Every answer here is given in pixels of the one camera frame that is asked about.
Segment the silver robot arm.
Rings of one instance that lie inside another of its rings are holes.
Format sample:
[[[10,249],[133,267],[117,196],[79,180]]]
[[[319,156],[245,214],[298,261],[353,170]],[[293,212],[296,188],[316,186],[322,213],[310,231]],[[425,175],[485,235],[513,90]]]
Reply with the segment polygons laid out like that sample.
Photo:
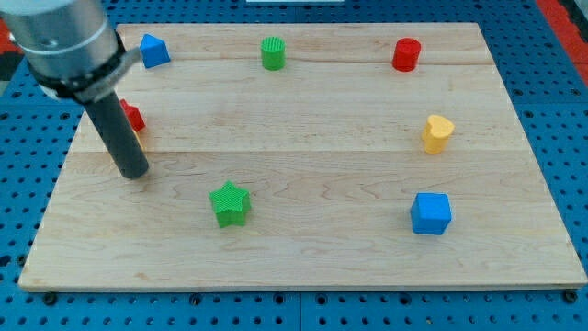
[[[1,0],[1,18],[51,97],[95,103],[141,60],[97,0]]]

